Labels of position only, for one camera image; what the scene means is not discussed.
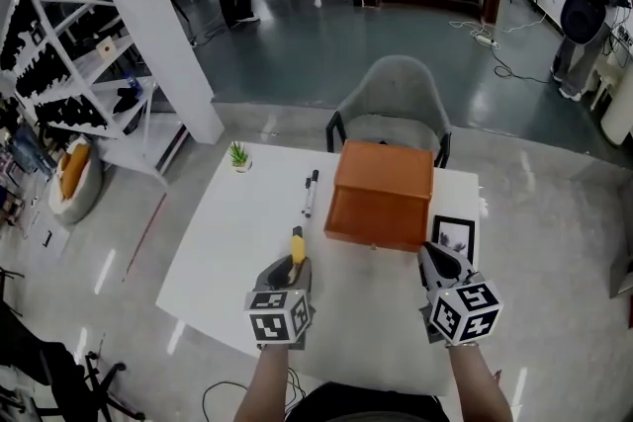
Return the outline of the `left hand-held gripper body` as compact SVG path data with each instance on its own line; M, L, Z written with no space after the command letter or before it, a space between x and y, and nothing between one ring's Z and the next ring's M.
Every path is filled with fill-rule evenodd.
M290 350L305 349L306 333L315 315L311 290L311 278L288 288L256 282L253 291L246 295L244 312L258 348L287 345Z

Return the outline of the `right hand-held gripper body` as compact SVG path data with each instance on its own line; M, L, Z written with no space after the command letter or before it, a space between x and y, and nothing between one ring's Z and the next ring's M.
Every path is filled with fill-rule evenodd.
M431 344L461 346L491 335L502 310L496 285L477 274L450 288L439 288L420 312Z

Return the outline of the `orange box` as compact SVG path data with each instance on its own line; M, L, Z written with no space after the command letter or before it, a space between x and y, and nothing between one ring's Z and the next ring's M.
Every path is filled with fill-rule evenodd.
M346 141L333 179L325 235L417 252L427 238L433 177L429 150Z

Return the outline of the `person's right forearm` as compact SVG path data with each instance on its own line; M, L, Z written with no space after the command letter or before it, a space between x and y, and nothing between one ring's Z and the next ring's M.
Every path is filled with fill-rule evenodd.
M447 348L464 422L513 422L510 405L477 344Z

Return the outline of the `person's left forearm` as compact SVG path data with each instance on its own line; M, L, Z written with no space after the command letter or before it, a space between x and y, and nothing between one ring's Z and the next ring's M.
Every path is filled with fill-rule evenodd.
M288 346L265 346L233 422L284 422L288 370Z

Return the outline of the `black and white marker pen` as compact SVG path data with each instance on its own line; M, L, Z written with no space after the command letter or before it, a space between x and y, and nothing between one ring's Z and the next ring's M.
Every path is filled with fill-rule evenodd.
M317 193L319 171L315 169L312 174L306 179L306 198L304 206L302 208L302 214L306 218L310 218L313 214L313 207Z

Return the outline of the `small potted green plant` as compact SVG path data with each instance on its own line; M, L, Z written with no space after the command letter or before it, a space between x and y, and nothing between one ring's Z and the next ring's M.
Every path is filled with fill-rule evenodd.
M252 167L252 159L244 143L233 141L228 147L228 155L236 172L245 173Z

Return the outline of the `person's black clothing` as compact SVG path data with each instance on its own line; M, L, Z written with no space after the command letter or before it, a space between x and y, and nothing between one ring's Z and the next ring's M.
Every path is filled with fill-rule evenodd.
M301 400L286 422L449 422L435 396L327 382Z

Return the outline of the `grey upholstered chair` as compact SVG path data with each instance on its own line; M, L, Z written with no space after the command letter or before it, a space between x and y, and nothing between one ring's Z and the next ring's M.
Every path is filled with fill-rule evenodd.
M361 140L429 150L434 166L450 156L452 128L429 69L406 55L378 59L335 109L325 127L326 150Z

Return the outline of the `grey beanbag seat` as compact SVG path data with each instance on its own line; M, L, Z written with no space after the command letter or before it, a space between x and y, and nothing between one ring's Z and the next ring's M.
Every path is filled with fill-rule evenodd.
M90 145L90 157L84 168L79 184L72 198L64 200L60 190L61 157L65 151L71 152L80 142ZM79 222L94 207L103 186L103 167L97 147L85 136L71 141L63 151L53 172L48 194L48 205L55 218L62 224Z

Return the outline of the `white metal shelf rack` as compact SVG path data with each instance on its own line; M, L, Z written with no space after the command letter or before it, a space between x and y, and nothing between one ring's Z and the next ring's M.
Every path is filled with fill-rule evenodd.
M54 1L74 7L58 23L48 0L11 1L0 60L18 101L37 123L88 136L105 163L161 180L187 130L175 113L153 108L159 83L140 70L133 37L120 18L93 42L71 33L112 1Z

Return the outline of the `orange cushion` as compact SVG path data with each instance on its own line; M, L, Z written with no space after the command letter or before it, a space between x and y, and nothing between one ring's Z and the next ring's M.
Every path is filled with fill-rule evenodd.
M90 145L80 142L61 157L60 190L64 200L73 197L90 157Z

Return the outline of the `white rounded counter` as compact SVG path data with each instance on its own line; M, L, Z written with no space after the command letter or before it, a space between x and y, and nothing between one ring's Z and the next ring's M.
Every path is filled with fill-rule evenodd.
M625 55L623 60L623 75L615 91L611 95L611 102L600 120L600 128L606 139L614 146L623 143L629 133L633 133L633 41L624 29L619 29L615 35L618 42L617 56Z

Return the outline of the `blue bottle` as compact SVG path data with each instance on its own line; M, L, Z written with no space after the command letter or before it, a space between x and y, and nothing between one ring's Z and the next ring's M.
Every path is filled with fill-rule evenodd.
M125 79L127 87L120 92L120 96L138 99L142 95L142 86L139 81L129 72L125 74Z

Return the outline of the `black office chair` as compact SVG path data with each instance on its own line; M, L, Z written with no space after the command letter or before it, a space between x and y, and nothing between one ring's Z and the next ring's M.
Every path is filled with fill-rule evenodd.
M55 406L36 406L39 417L59 416L64 422L98 422L98 416L102 415L106 422L113 422L110 410L115 409L137 422L144 422L144 413L131 411L110 394L117 373L125 371L127 366L117 362L101 376L96 367L98 360L99 356L90 352L83 366L77 364L62 343L38 338L11 307L0 300L0 366L13 367L51 389Z

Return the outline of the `white stool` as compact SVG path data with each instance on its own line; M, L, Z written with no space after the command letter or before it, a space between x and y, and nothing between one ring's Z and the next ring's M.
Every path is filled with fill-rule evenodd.
M594 67L594 73L598 76L598 87L589 107L592 112L604 93L610 88L616 88L620 79L620 73L617 67L606 62L598 63Z

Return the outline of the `group of black devices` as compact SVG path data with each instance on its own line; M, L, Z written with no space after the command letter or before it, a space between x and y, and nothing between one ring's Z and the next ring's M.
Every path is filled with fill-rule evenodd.
M148 102L155 88L150 77L136 77L142 86L138 98L121 97L125 77L104 81L107 71L120 69L119 59L130 56L130 36L112 38L115 52L103 59L96 50L81 48L73 58L61 36L71 26L89 22L107 0L71 0L78 6L61 23L47 18L42 0L14 0L9 21L0 35L0 70L14 78L17 99L35 119L59 127L101 137L120 138L130 132L135 116Z

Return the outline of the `black picture frame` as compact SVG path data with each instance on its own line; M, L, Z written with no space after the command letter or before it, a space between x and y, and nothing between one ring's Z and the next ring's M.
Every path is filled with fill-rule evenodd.
M437 214L432 223L431 241L466 257L475 264L476 225L473 220Z

